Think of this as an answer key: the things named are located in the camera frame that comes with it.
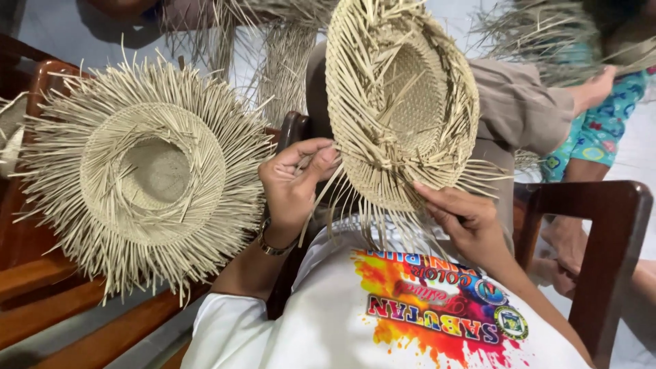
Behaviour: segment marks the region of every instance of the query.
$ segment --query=white t-shirt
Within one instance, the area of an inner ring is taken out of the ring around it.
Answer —
[[[323,230],[275,321],[260,299],[209,295],[181,369],[589,368],[479,271],[430,249],[372,252],[364,244],[358,231],[329,240]]]

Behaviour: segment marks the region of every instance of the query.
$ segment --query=colorful paint splash graphic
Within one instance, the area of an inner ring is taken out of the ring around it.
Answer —
[[[428,352],[438,367],[440,354],[467,368],[467,354],[475,353],[491,368],[509,368],[508,348],[521,352],[529,333],[526,321],[506,294],[476,271],[396,252],[354,250],[352,260],[369,292],[367,315],[377,320],[376,344],[406,349],[401,342],[416,340],[420,353]]]

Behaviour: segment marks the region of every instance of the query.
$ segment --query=chair armrest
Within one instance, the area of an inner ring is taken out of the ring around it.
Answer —
[[[528,186],[516,259],[526,267],[544,214],[592,220],[569,322],[598,368],[607,368],[623,294],[629,290],[647,230],[653,196],[634,181],[548,183]]]

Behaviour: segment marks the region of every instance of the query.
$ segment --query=wristwatch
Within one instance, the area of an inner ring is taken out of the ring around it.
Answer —
[[[271,218],[266,218],[260,224],[260,233],[257,235],[257,243],[260,245],[260,249],[262,249],[262,251],[264,251],[266,255],[271,255],[271,256],[287,255],[294,247],[296,247],[296,245],[298,245],[298,238],[284,249],[273,248],[269,246],[269,244],[267,244],[266,240],[264,239],[264,231],[269,227],[270,224],[271,224]]]

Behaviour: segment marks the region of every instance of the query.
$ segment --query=white floor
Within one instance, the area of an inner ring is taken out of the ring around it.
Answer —
[[[468,49],[468,46],[477,41],[464,36],[472,25],[470,13],[479,6],[489,9],[493,3],[494,0],[428,0],[428,8],[457,39],[458,45]],[[165,47],[164,38],[159,37],[155,31],[121,26],[83,4],[78,6],[75,0],[27,0],[18,38],[74,64],[84,60],[86,68],[101,68],[108,63],[123,61],[121,33],[125,33],[129,60],[134,50],[139,51],[139,57],[153,58],[157,56],[156,48],[174,60]],[[476,57],[478,51],[468,50],[467,55]],[[242,60],[235,69],[232,82],[234,85],[243,85],[243,81],[247,80],[245,76],[252,73],[252,68]],[[637,109],[628,123],[617,162],[608,175],[609,180],[632,179],[656,190],[656,145],[649,139],[656,136],[654,116],[656,104],[645,104]],[[656,222],[651,222],[649,226],[642,257],[656,259]],[[569,313],[571,303],[567,299],[560,297],[551,287],[542,289],[563,314]],[[35,359],[61,349],[147,298],[148,295],[138,293],[128,298],[125,305],[121,305],[118,300],[111,301],[107,307],[96,308],[69,319],[42,334],[0,351],[0,368],[30,367]],[[108,368],[156,368],[154,363],[161,362],[163,352],[172,346],[178,347],[180,336],[188,334],[197,308],[198,303],[189,306]],[[626,302],[625,319],[619,326],[613,352],[613,368],[656,368],[654,311],[653,307],[648,307],[636,296],[631,296]]]

